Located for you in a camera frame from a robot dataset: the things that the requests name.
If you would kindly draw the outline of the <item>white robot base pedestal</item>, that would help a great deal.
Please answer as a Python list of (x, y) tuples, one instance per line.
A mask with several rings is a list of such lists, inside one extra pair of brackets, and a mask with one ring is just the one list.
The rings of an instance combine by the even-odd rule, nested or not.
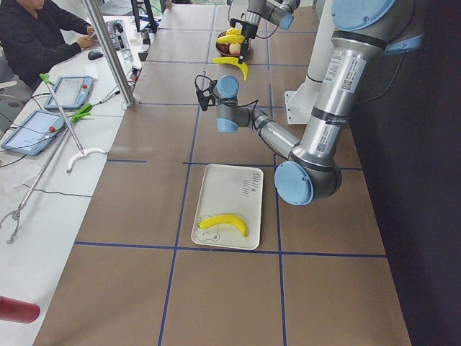
[(333, 0), (323, 1), (321, 5), (320, 23), (313, 45), (305, 81), (296, 91), (285, 92), (285, 108), (289, 125), (305, 125), (319, 95), (323, 79), (334, 46), (331, 37), (335, 29), (331, 7)]

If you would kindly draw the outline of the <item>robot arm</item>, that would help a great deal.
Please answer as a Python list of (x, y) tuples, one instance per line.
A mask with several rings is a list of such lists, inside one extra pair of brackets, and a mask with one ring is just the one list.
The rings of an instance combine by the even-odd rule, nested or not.
[(293, 14), (299, 5), (300, 0), (277, 1), (277, 4), (266, 0), (249, 0), (247, 10), (241, 15), (241, 18), (230, 19), (231, 27), (235, 27), (237, 23), (241, 25), (241, 34), (244, 37), (238, 64), (243, 64), (246, 61), (250, 42), (256, 37), (261, 19), (265, 19), (283, 30), (288, 30), (294, 20)]
[(417, 49), (424, 37), (425, 1), (327, 1), (321, 10), (305, 81), (285, 95), (288, 115), (306, 122), (302, 138), (258, 107), (240, 105), (238, 80), (223, 76), (196, 91), (200, 107), (214, 106), (217, 128), (232, 133), (252, 128), (284, 158), (274, 174), (279, 196), (292, 205), (327, 198), (341, 186), (334, 161), (366, 66), (376, 56)]

